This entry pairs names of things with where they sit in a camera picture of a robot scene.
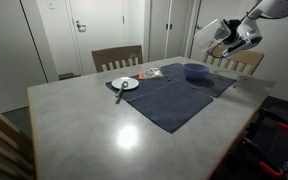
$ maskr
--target wooden chair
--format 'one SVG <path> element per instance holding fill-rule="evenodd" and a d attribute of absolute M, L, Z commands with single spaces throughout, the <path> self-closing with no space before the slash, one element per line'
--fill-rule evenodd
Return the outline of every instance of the wooden chair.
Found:
<path fill-rule="evenodd" d="M 0 179 L 35 179 L 31 139 L 0 114 Z"/>
<path fill-rule="evenodd" d="M 123 66 L 143 64 L 142 46 L 125 46 L 92 51 L 97 72 L 123 68 Z"/>
<path fill-rule="evenodd" d="M 219 57 L 221 56 L 222 52 L 225 49 L 226 48 L 224 46 L 217 46 L 213 50 L 212 54 L 215 57 Z M 216 66 L 223 67 L 226 69 L 231 68 L 231 70 L 233 71 L 239 71 L 241 73 L 253 75 L 256 68 L 262 61 L 263 57 L 264 57 L 263 53 L 249 51 L 249 50 L 242 50 L 239 53 L 234 54 L 227 59 L 214 58 L 206 53 L 204 56 L 203 62 L 210 63 L 212 65 L 216 65 Z"/>

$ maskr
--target blue cloth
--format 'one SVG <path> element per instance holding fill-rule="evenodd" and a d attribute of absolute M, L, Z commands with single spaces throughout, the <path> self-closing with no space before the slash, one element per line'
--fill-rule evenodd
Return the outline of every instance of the blue cloth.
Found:
<path fill-rule="evenodd" d="M 123 92 L 123 99 L 170 133 L 174 133 L 213 101 L 213 98 L 205 94 L 164 78 L 139 82 L 137 89 Z M 106 86 L 117 91 L 112 87 L 111 82 L 106 83 Z"/>
<path fill-rule="evenodd" d="M 205 80 L 191 82 L 185 78 L 182 64 L 164 66 L 161 71 L 166 78 L 139 80 L 139 86 L 125 90 L 122 98 L 170 133 L 174 133 L 213 101 L 206 94 L 218 97 L 235 82 L 211 73 Z M 106 86 L 114 92 L 118 91 L 111 82 L 107 82 Z"/>
<path fill-rule="evenodd" d="M 184 74 L 183 64 L 179 63 L 164 66 L 161 71 L 165 77 L 213 97 L 219 97 L 236 81 L 212 73 L 201 80 L 188 80 Z"/>

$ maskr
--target table edge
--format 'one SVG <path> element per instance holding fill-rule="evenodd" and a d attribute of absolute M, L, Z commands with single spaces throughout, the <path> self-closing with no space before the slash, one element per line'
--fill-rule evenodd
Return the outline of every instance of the table edge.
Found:
<path fill-rule="evenodd" d="M 30 113 L 30 121 L 31 121 L 31 129 L 32 129 L 32 142 L 33 142 L 33 152 L 34 152 L 34 167 L 35 167 L 35 177 L 36 179 L 41 179 L 42 170 L 41 170 L 41 162 L 40 162 L 40 152 L 39 152 L 39 143 L 37 138 L 36 124 L 32 110 L 32 99 L 31 99 L 31 91 L 30 88 L 27 90 L 28 92 L 28 107 Z"/>
<path fill-rule="evenodd" d="M 208 170 L 204 173 L 201 179 L 210 179 L 212 175 L 214 174 L 217 167 L 220 165 L 224 157 L 228 154 L 230 149 L 233 147 L 233 145 L 239 140 L 240 135 L 245 131 L 245 129 L 249 126 L 251 123 L 252 118 L 256 114 L 256 112 L 260 109 L 261 105 L 265 101 L 265 99 L 268 97 L 269 93 L 272 91 L 273 88 L 267 93 L 266 97 L 263 98 L 263 100 L 257 105 L 257 107 L 254 109 L 254 111 L 251 113 L 251 115 L 248 117 L 247 123 L 245 123 L 240 130 L 235 134 L 234 139 L 229 143 L 228 146 L 226 146 L 221 153 L 219 153 L 218 157 L 215 159 L 215 161 L 210 165 Z"/>

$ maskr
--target table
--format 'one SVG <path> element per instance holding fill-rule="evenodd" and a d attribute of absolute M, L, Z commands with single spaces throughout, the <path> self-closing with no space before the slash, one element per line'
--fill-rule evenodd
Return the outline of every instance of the table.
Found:
<path fill-rule="evenodd" d="M 127 102 L 116 105 L 115 94 L 105 86 L 139 70 L 191 62 L 200 63 L 175 57 L 30 87 L 38 179 L 190 180 L 211 175 L 274 82 L 211 67 L 237 82 L 174 134 Z"/>

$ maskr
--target floor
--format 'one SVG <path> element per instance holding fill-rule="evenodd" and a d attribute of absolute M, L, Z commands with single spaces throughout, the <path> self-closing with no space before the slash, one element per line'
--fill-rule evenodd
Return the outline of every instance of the floor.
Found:
<path fill-rule="evenodd" d="M 3 113 L 14 125 L 23 131 L 28 137 L 32 138 L 32 128 L 28 107 Z"/>

